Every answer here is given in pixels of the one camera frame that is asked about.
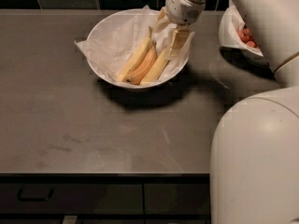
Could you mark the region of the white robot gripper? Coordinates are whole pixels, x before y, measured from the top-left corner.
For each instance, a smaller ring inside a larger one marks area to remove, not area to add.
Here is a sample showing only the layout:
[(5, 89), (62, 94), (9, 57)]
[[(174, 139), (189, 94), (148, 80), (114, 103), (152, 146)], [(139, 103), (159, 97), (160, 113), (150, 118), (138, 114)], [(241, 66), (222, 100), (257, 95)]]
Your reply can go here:
[[(159, 15), (152, 25), (152, 30), (154, 33), (160, 33), (171, 22), (179, 25), (195, 23), (205, 6), (206, 0), (165, 0), (165, 6), (160, 9)], [(179, 55), (189, 35), (190, 30), (187, 28), (176, 28), (169, 32), (168, 60)]]

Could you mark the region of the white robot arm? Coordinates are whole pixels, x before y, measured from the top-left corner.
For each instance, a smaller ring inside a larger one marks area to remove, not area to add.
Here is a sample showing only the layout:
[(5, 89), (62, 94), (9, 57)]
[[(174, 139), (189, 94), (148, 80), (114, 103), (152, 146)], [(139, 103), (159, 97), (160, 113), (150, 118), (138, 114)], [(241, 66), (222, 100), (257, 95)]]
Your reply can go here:
[(279, 85), (221, 118), (210, 151), (211, 224), (298, 224), (299, 0), (232, 0)]

